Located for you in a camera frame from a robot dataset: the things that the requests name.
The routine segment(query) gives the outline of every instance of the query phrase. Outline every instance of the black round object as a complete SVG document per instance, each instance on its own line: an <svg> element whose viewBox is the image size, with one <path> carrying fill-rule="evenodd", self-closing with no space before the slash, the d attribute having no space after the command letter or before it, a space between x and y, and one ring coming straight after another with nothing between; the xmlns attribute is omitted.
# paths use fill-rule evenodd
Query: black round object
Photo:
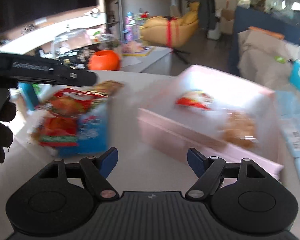
<svg viewBox="0 0 300 240"><path fill-rule="evenodd" d="M57 236L91 217L93 197L68 183L65 171L61 172L64 163L58 163L46 166L9 198L6 213L17 231L32 236Z"/></svg>
<svg viewBox="0 0 300 240"><path fill-rule="evenodd" d="M241 166L236 183L213 195L213 213L226 226L247 234L272 234L289 228L298 213L295 197L266 172L264 178L248 178L244 168Z"/></svg>

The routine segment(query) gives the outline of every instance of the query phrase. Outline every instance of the white table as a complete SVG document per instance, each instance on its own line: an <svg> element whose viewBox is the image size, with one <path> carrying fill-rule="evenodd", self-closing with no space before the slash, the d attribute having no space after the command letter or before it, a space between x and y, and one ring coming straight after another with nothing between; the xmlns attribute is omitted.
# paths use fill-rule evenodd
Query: white table
<svg viewBox="0 0 300 240"><path fill-rule="evenodd" d="M118 71L97 73L100 81L111 79L126 84L111 103L109 145L119 150L119 161L108 181L119 193L124 190L180 190L184 194L197 177L187 165L142 143L136 120L140 102L160 91L162 86L175 77ZM30 118L36 119L37 116L33 115ZM12 233L5 214L8 198L54 159L44 148L28 143L27 129L30 123L29 119L27 125L17 134L10 152L7 153L6 161L0 164L0 240L6 239ZM300 184L293 158L288 153L284 141L280 147L285 164L282 181L295 195L299 204L299 213L291 231L300 239ZM77 156L67 159L66 162L77 162L79 159L80 156Z"/></svg>
<svg viewBox="0 0 300 240"><path fill-rule="evenodd" d="M141 61L138 64L122 67L125 72L149 73L158 75L170 75L172 49L155 46L154 50L145 57L136 57Z"/></svg>

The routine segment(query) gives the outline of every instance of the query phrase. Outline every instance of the cardboard box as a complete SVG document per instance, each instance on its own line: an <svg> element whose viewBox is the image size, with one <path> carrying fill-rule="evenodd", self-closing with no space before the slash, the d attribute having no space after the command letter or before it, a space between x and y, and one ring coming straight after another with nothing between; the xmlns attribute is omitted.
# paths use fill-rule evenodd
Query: cardboard box
<svg viewBox="0 0 300 240"><path fill-rule="evenodd" d="M176 100L190 90L212 96L213 111L199 112L176 105ZM277 163L279 129L274 95L274 91L240 77L191 66L139 109L142 140L184 163L190 147L206 157L219 156L232 163L250 158L278 178L283 166ZM242 110L255 118L258 143L253 152L221 140L226 109Z"/></svg>

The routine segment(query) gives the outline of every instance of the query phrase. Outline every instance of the yellow chair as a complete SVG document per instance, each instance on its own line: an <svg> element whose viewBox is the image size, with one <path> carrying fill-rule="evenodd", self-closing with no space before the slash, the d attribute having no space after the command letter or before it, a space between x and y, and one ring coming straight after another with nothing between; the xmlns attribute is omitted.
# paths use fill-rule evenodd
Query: yellow chair
<svg viewBox="0 0 300 240"><path fill-rule="evenodd" d="M146 21L141 29L141 35L144 41L156 43L173 48L173 53L177 55L185 64L189 62L180 53L190 54L178 50L198 29L198 8L199 2L190 3L190 11L182 18L170 22L170 44L168 39L168 20L163 16L157 16Z"/></svg>

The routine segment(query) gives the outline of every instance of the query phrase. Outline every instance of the chair base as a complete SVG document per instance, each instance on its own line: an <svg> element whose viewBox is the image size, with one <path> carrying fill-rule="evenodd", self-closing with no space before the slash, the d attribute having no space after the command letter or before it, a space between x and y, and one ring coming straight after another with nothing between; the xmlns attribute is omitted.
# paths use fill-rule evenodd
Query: chair base
<svg viewBox="0 0 300 240"><path fill-rule="evenodd" d="M173 53L184 63L184 64L187 64L189 65L190 62L187 61L182 55L181 53L184 53L184 54L187 54L187 55L190 55L189 52L186 52L186 51L182 51L182 50L178 50L178 49L173 49Z"/></svg>

